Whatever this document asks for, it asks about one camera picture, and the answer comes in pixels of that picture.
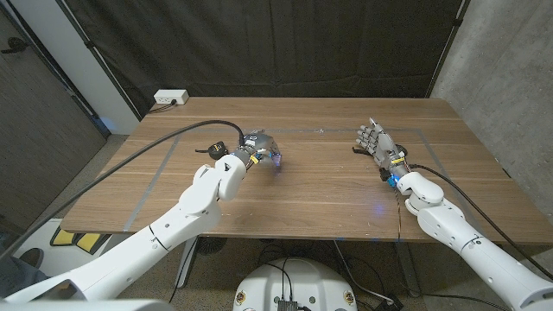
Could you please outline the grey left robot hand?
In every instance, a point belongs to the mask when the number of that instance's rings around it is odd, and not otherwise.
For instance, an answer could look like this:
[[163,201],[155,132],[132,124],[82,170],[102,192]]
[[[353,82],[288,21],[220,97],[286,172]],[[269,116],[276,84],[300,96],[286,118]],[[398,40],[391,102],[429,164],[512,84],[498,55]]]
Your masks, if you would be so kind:
[[254,164],[280,167],[282,154],[272,136],[264,130],[254,130],[244,137],[244,144],[237,147],[232,154],[238,157],[247,168]]

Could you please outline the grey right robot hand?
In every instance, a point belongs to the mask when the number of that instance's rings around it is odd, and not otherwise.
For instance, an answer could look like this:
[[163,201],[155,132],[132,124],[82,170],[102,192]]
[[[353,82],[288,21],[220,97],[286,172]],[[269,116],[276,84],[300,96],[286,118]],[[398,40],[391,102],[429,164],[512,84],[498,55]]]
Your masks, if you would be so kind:
[[410,172],[406,149],[395,144],[391,136],[372,118],[368,125],[359,127],[357,134],[356,143],[372,157],[381,170],[397,178]]

